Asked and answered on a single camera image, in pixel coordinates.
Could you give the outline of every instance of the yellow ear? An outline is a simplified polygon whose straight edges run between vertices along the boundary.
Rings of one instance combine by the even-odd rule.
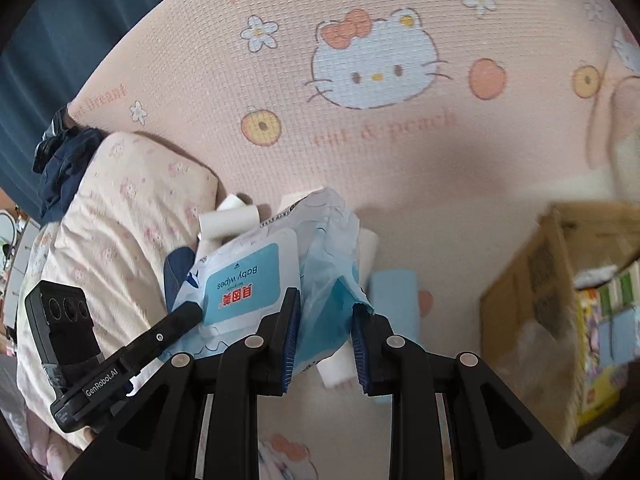
[[[400,23],[405,27],[412,28],[414,26],[415,20],[412,15],[405,14],[404,16],[400,16]]]

